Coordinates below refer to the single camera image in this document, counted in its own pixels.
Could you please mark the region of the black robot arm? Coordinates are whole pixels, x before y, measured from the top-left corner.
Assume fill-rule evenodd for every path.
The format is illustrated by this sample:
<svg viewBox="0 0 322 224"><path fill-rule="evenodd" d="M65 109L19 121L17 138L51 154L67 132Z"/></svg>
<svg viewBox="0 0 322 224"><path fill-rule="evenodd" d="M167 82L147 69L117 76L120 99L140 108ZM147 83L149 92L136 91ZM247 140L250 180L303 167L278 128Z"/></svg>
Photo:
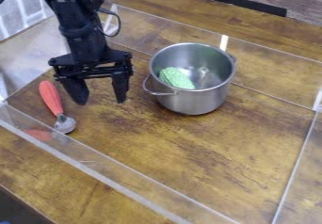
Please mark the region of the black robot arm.
<svg viewBox="0 0 322 224"><path fill-rule="evenodd" d="M101 7L103 0L45 0L45 3L71 50L49 60L55 79L73 101L85 104L89 96L85 80L111 77L117 103L123 103L133 74L132 54L108 46L97 16L100 12L117 16L116 13Z"/></svg>

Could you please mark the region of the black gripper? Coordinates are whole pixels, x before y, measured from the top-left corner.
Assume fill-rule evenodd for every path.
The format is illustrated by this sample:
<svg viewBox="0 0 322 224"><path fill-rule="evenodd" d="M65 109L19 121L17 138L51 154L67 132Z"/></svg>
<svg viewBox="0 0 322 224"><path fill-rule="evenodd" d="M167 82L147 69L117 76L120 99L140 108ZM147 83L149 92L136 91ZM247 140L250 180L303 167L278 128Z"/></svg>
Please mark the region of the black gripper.
<svg viewBox="0 0 322 224"><path fill-rule="evenodd" d="M121 104L125 101L128 80L133 74L129 52L112 49L99 26L84 26L79 29L59 27L65 38L71 53L53 57L53 77L61 81L71 98L77 104L85 105L89 90L84 79L112 77L112 86Z"/></svg>

